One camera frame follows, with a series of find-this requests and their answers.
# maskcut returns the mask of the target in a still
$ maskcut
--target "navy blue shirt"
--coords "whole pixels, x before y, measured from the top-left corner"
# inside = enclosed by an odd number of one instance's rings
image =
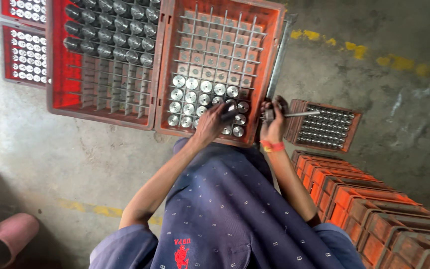
[[[260,152],[216,143],[169,192],[159,241],[132,225],[104,239],[90,262],[93,269],[364,268],[343,230],[309,227],[283,199]]]

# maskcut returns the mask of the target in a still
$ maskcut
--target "red embroidered logo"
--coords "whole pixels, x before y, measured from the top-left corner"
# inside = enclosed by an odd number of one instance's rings
[[[185,260],[188,250],[189,248],[185,249],[185,245],[180,245],[180,248],[175,253],[175,261],[177,262],[177,267],[179,269],[182,269],[182,266],[184,265],[185,269],[188,267],[188,259]]]

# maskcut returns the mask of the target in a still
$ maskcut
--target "metal disc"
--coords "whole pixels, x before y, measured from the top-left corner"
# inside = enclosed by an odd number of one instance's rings
[[[226,94],[230,97],[237,97],[238,96],[238,88],[235,86],[230,86],[228,89],[226,89]]]
[[[204,106],[200,106],[197,108],[197,116],[201,117],[205,112],[207,111],[207,108]]]
[[[200,105],[208,105],[210,103],[210,96],[208,96],[207,94],[202,94],[198,97],[198,102],[200,103]]]
[[[197,89],[198,81],[195,78],[190,77],[189,79],[187,79],[185,86],[187,87],[187,89]]]
[[[175,76],[172,82],[176,87],[182,87],[183,85],[185,85],[185,78],[183,76]]]
[[[209,93],[212,91],[213,88],[213,84],[207,80],[202,81],[202,83],[200,84],[200,89],[203,92]]]
[[[235,116],[235,124],[244,125],[247,122],[247,117],[243,114],[238,114]]]
[[[244,133],[245,131],[240,126],[236,126],[235,128],[233,128],[233,135],[236,137],[241,137]]]
[[[177,117],[177,115],[170,115],[167,121],[170,126],[176,126],[179,124],[179,117]]]
[[[223,128],[222,134],[229,135],[231,131],[232,131],[232,127],[230,125],[227,125]]]
[[[180,100],[183,97],[183,91],[181,89],[174,89],[170,94],[170,97],[174,100]]]
[[[197,94],[195,94],[193,91],[189,91],[185,94],[185,101],[187,103],[194,103],[197,101]]]
[[[172,102],[172,103],[169,105],[169,110],[170,110],[170,112],[172,112],[172,113],[178,113],[178,112],[180,111],[180,108],[182,108],[182,106],[180,105],[180,103],[179,103],[179,102]]]
[[[182,127],[184,128],[188,128],[190,127],[190,125],[192,125],[192,118],[190,117],[183,117],[182,120],[180,121]]]
[[[248,108],[250,108],[250,106],[248,105],[247,102],[240,102],[238,104],[238,111],[240,111],[240,113],[245,113],[248,111]]]
[[[215,87],[214,87],[214,92],[215,92],[217,95],[224,95],[224,94],[225,94],[225,92],[226,92],[225,85],[223,85],[222,83],[218,83],[218,84],[216,84],[216,85],[215,85]]]
[[[195,112],[195,107],[192,104],[186,104],[183,106],[183,113],[185,115],[192,115]]]

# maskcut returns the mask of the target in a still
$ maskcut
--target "person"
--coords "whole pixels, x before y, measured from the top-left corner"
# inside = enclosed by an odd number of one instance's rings
[[[212,107],[128,203],[119,230],[93,250],[89,268],[364,268],[349,236],[320,223],[282,144],[280,102],[262,103],[261,111],[273,107],[276,118],[262,125],[260,139],[282,195],[259,150],[212,143],[224,127],[224,105]],[[157,240],[148,220],[164,198]]]

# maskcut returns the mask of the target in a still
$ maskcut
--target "pink bucket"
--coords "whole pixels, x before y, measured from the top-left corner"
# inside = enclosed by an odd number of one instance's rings
[[[38,231],[38,220],[26,213],[15,214],[0,222],[0,268],[11,264]]]

